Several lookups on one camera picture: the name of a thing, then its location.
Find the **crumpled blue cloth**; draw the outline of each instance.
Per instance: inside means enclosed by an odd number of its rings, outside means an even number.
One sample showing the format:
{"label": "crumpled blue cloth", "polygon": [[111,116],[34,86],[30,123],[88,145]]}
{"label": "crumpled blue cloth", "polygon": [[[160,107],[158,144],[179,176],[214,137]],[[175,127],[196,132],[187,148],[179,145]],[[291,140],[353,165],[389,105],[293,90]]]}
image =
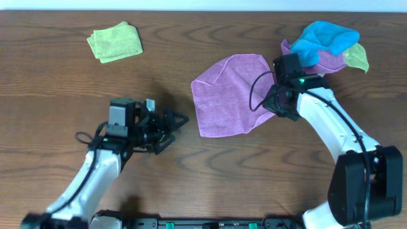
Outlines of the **crumpled blue cloth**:
{"label": "crumpled blue cloth", "polygon": [[291,45],[291,53],[297,53],[302,67],[318,64],[318,50],[329,50],[334,56],[356,44],[359,33],[329,22],[316,21],[304,29],[303,34]]}

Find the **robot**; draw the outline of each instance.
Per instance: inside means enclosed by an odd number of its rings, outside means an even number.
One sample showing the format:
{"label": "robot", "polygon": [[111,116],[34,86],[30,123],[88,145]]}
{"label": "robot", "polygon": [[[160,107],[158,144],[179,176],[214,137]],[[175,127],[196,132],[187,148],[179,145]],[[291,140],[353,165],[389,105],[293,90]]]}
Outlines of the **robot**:
{"label": "robot", "polygon": [[[336,166],[328,200],[320,206],[293,217],[270,216],[252,221],[128,218],[109,210],[94,214],[103,194],[133,153],[158,155],[175,141],[172,132],[188,122],[188,117],[171,109],[161,117],[151,99],[141,103],[121,98],[111,101],[109,121],[100,124],[93,137],[83,132],[76,134],[80,142],[88,145],[82,168],[45,213],[26,215],[21,228],[341,229],[370,228],[372,220],[398,215],[403,193],[400,151],[394,146],[381,146],[363,132],[341,108],[325,79],[302,71],[297,54],[281,56],[273,65],[276,84],[255,109],[263,106],[293,121],[304,118],[323,140]],[[106,133],[100,135],[104,127]]]}

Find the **cloth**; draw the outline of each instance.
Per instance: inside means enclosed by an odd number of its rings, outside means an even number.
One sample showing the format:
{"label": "cloth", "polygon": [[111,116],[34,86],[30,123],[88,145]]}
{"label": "cloth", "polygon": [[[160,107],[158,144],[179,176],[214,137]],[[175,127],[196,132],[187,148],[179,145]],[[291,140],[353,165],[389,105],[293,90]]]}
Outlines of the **cloth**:
{"label": "cloth", "polygon": [[365,73],[368,72],[369,62],[366,51],[359,43],[343,51],[343,57],[349,67],[357,67],[364,70]]}
{"label": "cloth", "polygon": [[87,39],[101,63],[131,57],[143,52],[135,27],[122,22],[112,28],[94,31]]}
{"label": "cloth", "polygon": [[[249,109],[254,80],[269,71],[266,60],[257,54],[236,54],[220,60],[191,83],[202,137],[227,137],[249,133],[274,114],[260,107]],[[273,75],[264,75],[254,87],[252,105],[257,106],[274,84]]]}
{"label": "cloth", "polygon": [[[291,45],[285,39],[281,43],[281,51],[283,55],[291,53]],[[312,67],[303,67],[303,70],[307,74],[326,74],[335,73],[347,66],[343,54],[340,53],[337,56],[332,55],[330,51],[318,50],[319,62]]]}
{"label": "cloth", "polygon": [[291,53],[297,53],[302,67],[319,63],[318,50],[329,50],[339,55],[359,40],[359,33],[329,22],[316,21],[304,29],[303,34],[291,46]]}

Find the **wooden table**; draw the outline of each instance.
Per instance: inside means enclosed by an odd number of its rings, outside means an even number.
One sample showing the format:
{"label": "wooden table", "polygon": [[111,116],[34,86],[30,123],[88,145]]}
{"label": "wooden table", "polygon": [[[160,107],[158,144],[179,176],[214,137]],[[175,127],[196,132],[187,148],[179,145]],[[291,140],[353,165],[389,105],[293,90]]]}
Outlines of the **wooden table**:
{"label": "wooden table", "polygon": [[[273,117],[249,134],[202,138],[190,88],[236,53],[272,63],[284,38],[316,20],[360,32],[369,72],[347,67],[326,79],[361,128],[407,158],[406,14],[0,11],[0,228],[59,197],[86,153],[74,134],[93,133],[121,96],[155,99],[190,122],[161,155],[134,155],[98,209],[262,218],[321,204],[335,165],[305,120]],[[138,28],[144,53],[101,64],[86,39],[122,21]],[[407,228],[406,210],[375,228]]]}

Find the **green cloth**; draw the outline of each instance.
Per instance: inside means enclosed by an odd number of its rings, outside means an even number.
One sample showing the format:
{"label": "green cloth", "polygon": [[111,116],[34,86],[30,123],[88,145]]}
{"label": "green cloth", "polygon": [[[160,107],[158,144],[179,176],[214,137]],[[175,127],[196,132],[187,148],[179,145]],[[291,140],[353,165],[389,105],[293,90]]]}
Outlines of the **green cloth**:
{"label": "green cloth", "polygon": [[142,53],[142,46],[135,27],[122,22],[112,28],[94,31],[88,43],[101,63],[131,57]]}
{"label": "green cloth", "polygon": [[349,67],[357,67],[364,70],[365,73],[368,72],[369,63],[366,56],[366,51],[359,43],[356,43],[347,50],[343,51],[343,58]]}

